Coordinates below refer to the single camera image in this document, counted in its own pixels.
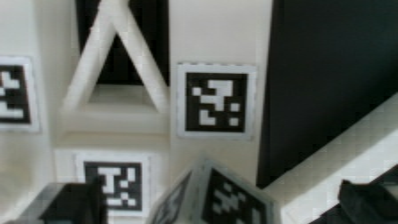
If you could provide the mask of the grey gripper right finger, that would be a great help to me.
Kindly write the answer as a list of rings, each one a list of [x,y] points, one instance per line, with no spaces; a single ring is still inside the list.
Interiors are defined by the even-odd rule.
[[[398,224],[398,174],[384,175],[368,184],[345,180],[340,203],[310,224]]]

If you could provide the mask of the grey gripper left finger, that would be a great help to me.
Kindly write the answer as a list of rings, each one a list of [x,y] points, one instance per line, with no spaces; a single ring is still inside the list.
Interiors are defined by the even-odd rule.
[[[102,180],[50,183],[11,224],[107,224]]]

